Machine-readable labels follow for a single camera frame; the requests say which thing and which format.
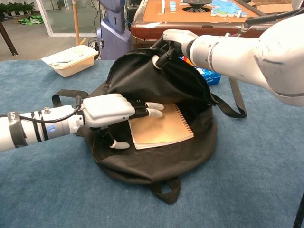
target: robotic arm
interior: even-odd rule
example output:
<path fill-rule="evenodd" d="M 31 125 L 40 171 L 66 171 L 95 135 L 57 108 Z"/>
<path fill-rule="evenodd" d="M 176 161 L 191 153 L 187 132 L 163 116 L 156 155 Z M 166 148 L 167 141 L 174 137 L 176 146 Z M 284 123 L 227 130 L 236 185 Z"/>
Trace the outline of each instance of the robotic arm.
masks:
<path fill-rule="evenodd" d="M 153 63 L 162 68 L 174 49 L 197 67 L 260 86 L 287 105 L 304 106 L 304 33 L 298 26 L 303 23 L 304 14 L 284 19 L 259 38 L 197 36 L 169 29 L 155 44 L 167 43 L 169 51 Z"/>
<path fill-rule="evenodd" d="M 29 144 L 74 134 L 80 127 L 98 130 L 106 143 L 115 149 L 130 145 L 117 142 L 108 131 L 109 125 L 144 116 L 162 117 L 163 105 L 140 100 L 128 101 L 121 94 L 86 98 L 77 108 L 70 105 L 19 114 L 0 116 L 0 152 Z"/>

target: spiral notebook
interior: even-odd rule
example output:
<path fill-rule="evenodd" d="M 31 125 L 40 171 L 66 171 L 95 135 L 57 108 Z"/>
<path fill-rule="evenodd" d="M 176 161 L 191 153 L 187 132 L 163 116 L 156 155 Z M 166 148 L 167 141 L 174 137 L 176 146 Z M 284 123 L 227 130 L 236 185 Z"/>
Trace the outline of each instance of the spiral notebook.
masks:
<path fill-rule="evenodd" d="M 193 138 L 193 132 L 176 104 L 164 104 L 163 117 L 129 120 L 135 148 L 146 149 Z"/>

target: blue table surface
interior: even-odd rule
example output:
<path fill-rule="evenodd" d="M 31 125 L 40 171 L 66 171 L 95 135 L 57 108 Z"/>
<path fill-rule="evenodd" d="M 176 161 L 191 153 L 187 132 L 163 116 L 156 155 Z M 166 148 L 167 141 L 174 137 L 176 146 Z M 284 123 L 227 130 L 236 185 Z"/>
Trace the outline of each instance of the blue table surface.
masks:
<path fill-rule="evenodd" d="M 52 106 L 60 89 L 90 93 L 112 64 L 96 61 L 63 78 L 42 61 L 0 62 L 0 114 Z M 232 119 L 214 108 L 216 150 L 180 177 L 177 203 L 163 203 L 147 186 L 109 178 L 84 138 L 68 135 L 0 153 L 0 227 L 292 227 L 304 190 L 304 109 L 239 85 L 248 117 Z M 235 107 L 226 77 L 211 90 Z"/>

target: gray floor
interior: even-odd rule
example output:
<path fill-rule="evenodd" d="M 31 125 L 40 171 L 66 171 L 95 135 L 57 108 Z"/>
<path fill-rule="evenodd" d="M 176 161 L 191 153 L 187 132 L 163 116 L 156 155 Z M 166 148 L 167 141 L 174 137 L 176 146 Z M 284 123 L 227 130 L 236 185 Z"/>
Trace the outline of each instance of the gray floor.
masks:
<path fill-rule="evenodd" d="M 0 35 L 0 61 L 9 59 L 37 60 L 76 45 L 75 37 L 49 37 L 44 24 L 21 25 L 7 20 L 3 23 L 18 56 L 13 56 Z"/>

